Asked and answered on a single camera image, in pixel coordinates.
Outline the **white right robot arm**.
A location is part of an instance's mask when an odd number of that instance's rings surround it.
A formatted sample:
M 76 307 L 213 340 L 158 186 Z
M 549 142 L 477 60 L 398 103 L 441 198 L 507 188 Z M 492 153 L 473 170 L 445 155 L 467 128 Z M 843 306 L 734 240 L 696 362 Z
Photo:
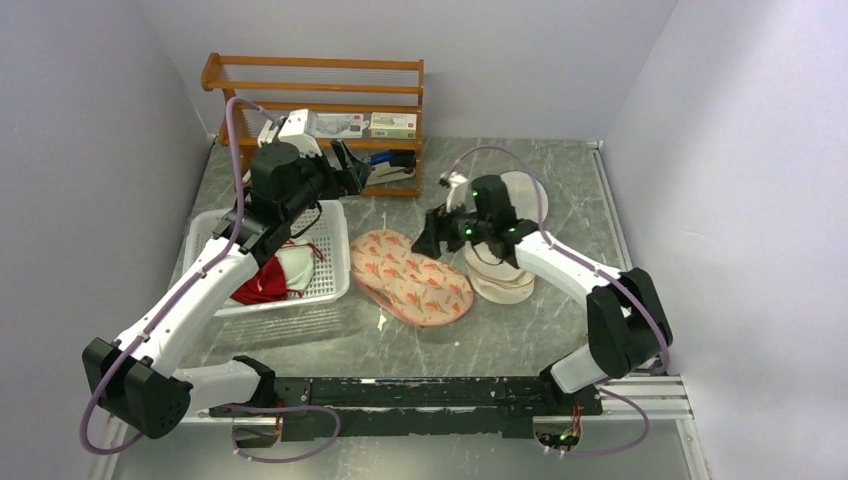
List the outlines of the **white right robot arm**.
M 552 379 L 541 385 L 539 398 L 548 412 L 565 413 L 578 390 L 623 378 L 653 358 L 668 365 L 673 335 L 650 275 L 604 265 L 555 239 L 543 225 L 547 194 L 533 176 L 525 189 L 534 196 L 531 218 L 520 217 L 526 202 L 500 175 L 469 180 L 450 173 L 439 182 L 446 201 L 426 213 L 414 252 L 438 258 L 443 250 L 484 244 L 497 260 L 547 281 L 585 312 L 585 343 L 546 369 Z

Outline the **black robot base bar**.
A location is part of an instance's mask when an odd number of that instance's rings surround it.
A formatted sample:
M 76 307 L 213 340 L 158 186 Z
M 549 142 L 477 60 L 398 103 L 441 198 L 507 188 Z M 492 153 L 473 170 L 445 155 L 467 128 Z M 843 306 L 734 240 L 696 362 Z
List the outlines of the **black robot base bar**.
M 278 377 L 272 415 L 283 442 L 342 437 L 499 434 L 532 439 L 535 420 L 597 416 L 597 389 L 563 393 L 538 376 Z

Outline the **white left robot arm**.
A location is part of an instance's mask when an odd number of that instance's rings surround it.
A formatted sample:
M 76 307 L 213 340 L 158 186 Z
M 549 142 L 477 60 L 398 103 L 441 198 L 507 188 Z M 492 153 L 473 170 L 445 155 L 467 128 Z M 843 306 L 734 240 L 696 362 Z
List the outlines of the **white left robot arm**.
M 341 141 L 331 144 L 341 166 L 294 142 L 257 149 L 251 182 L 234 167 L 236 203 L 206 243 L 195 266 L 131 328 L 108 342 L 95 338 L 82 360 L 92 397 L 79 437 L 87 449 L 88 426 L 101 407 L 150 439 L 173 430 L 188 412 L 223 407 L 261 416 L 277 400 L 275 373 L 237 356 L 213 367 L 180 370 L 186 348 L 231 295 L 288 240 L 308 209 L 358 195 L 372 168 Z

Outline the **floral peach laundry bag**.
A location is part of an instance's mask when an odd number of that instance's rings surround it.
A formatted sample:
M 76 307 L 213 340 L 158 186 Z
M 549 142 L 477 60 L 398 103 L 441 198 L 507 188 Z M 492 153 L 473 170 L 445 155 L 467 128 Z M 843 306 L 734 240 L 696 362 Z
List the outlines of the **floral peach laundry bag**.
M 411 250 L 390 229 L 368 231 L 350 244 L 354 283 L 396 319 L 420 328 L 453 323 L 473 305 L 473 289 L 455 267 Z

